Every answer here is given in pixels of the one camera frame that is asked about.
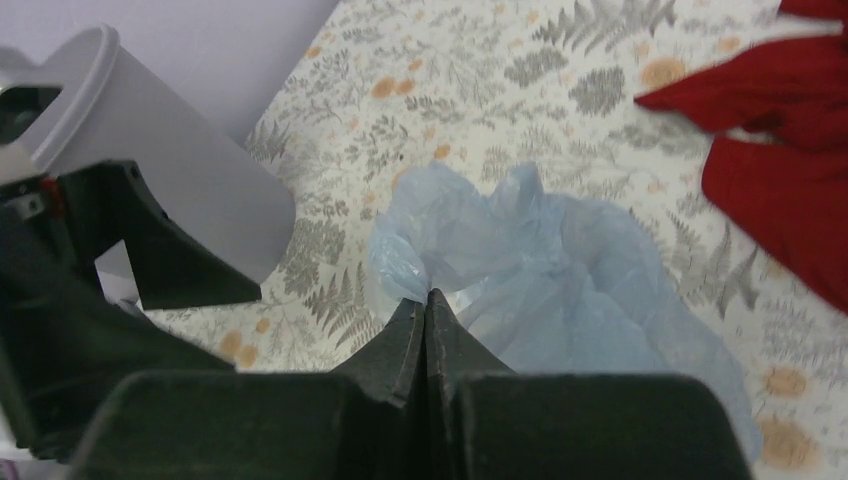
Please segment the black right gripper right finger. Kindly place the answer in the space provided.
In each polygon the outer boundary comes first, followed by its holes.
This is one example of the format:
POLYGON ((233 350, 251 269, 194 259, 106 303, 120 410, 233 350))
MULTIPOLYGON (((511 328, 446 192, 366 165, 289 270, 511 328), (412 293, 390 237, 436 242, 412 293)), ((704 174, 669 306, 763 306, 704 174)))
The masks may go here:
POLYGON ((676 374, 518 374, 461 327, 423 313, 437 479, 748 479, 715 395, 676 374))

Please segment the red cloth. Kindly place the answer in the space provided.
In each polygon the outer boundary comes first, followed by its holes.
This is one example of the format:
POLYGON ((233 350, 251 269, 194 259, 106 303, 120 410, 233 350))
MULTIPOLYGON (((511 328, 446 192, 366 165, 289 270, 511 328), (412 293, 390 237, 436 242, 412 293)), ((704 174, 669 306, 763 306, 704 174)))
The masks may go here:
POLYGON ((706 198, 815 294, 847 307, 847 36, 769 41, 687 73, 644 72, 636 103, 714 140, 706 198))

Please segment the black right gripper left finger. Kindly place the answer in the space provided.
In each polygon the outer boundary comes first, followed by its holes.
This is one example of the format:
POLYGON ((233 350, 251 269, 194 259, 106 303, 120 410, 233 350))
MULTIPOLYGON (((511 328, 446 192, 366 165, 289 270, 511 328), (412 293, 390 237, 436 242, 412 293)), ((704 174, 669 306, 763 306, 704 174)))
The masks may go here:
POLYGON ((329 372, 146 371, 99 409, 73 479, 420 479, 423 308, 329 372))

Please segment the grey plastic trash bin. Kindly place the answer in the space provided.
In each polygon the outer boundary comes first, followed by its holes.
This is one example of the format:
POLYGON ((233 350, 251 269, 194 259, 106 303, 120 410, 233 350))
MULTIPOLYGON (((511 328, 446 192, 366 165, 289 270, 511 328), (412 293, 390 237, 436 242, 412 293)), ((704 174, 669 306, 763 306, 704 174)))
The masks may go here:
POLYGON ((256 282, 277 267, 293 234, 290 191, 128 52, 114 28, 83 30, 39 64, 4 49, 1 74, 61 89, 20 139, 39 169, 131 159, 169 217, 212 253, 256 282))

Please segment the light blue plastic trash bag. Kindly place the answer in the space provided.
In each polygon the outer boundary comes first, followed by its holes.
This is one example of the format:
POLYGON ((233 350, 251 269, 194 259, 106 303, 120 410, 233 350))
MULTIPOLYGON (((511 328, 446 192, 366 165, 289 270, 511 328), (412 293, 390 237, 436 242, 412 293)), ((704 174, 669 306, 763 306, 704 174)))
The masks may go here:
POLYGON ((376 219, 368 265, 378 306, 439 289, 516 371, 696 378, 745 457, 760 455, 741 366, 677 294, 653 238, 614 204, 547 192, 532 163, 487 195, 441 163, 411 169, 376 219))

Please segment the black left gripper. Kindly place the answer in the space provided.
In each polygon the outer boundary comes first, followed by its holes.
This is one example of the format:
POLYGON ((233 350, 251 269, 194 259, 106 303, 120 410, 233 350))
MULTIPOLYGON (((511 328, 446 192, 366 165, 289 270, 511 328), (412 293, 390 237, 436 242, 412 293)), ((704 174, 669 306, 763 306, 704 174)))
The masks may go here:
POLYGON ((148 370, 232 365, 108 301, 95 261, 122 242, 142 305, 257 301, 258 283, 170 219, 136 162, 106 160, 1 190, 1 409, 14 445, 66 461, 105 399, 148 370))

